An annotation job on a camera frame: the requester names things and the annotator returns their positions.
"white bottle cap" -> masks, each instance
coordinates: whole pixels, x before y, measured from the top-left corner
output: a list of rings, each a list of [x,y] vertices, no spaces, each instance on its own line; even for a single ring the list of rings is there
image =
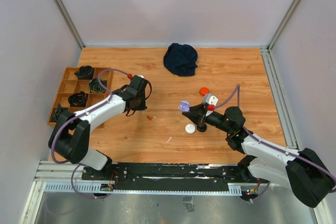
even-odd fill
[[[189,124],[186,125],[186,127],[185,127],[185,131],[186,131],[187,133],[189,133],[189,134],[193,134],[193,133],[195,133],[195,131],[196,131],[196,127],[195,127],[194,124],[189,123]]]

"dark blue cloth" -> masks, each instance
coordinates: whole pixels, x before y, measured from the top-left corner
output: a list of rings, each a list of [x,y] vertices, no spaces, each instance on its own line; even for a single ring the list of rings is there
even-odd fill
[[[190,45],[172,43],[163,57],[163,64],[177,76],[194,76],[197,51]]]

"wooden organizer box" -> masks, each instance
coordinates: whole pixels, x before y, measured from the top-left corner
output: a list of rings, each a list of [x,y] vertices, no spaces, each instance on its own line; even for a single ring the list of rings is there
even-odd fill
[[[97,78],[98,75],[105,69],[108,68],[95,68],[94,67],[94,74],[93,79]],[[86,109],[97,102],[100,102],[104,98],[106,98],[109,95],[108,91],[105,91],[105,93],[91,93],[89,88],[89,82],[90,80],[78,80],[77,76],[75,75],[75,72],[79,70],[78,68],[66,68],[61,80],[61,83],[59,85],[57,95],[55,97],[54,103],[52,105],[51,112],[49,114],[48,122],[47,124],[55,127],[56,123],[51,122],[51,116],[56,110],[57,105],[60,103],[62,108],[66,108],[70,112],[76,112],[83,109]],[[112,86],[112,77],[113,77],[113,71],[105,72],[102,74],[101,79],[107,80],[107,88],[111,89]],[[70,107],[70,104],[68,102],[69,96],[71,96],[74,93],[79,93],[80,91],[85,92],[86,94],[89,94],[88,100],[85,107]]]

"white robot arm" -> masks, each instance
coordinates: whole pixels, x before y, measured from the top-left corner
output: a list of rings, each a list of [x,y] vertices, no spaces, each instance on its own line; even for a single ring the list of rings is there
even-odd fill
[[[142,76],[134,76],[129,85],[113,91],[112,95],[85,110],[75,113],[63,111],[48,143],[51,155],[53,156],[55,151],[73,164],[83,164],[95,170],[106,169],[112,160],[89,148],[90,133],[116,115],[127,112],[126,116],[129,116],[131,110],[145,110],[145,101],[149,97],[145,96],[147,85],[152,90],[149,81]]]
[[[222,115],[214,111],[217,101],[209,93],[201,104],[182,114],[201,132],[206,131],[207,124],[226,132],[228,145],[247,154],[238,163],[245,181],[262,178],[287,187],[309,207],[316,207],[328,193],[334,192],[334,177],[313,150],[293,150],[260,138],[244,127],[245,118],[239,107],[229,107]]]

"gray wall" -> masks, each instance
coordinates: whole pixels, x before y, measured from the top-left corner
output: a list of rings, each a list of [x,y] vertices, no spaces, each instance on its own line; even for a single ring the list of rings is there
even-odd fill
[[[292,0],[63,0],[88,45],[266,45]]]
[[[273,53],[301,147],[336,174],[335,0],[302,0]],[[327,201],[336,221],[336,194]]]
[[[64,67],[80,53],[53,0],[0,0],[0,223],[18,223]]]

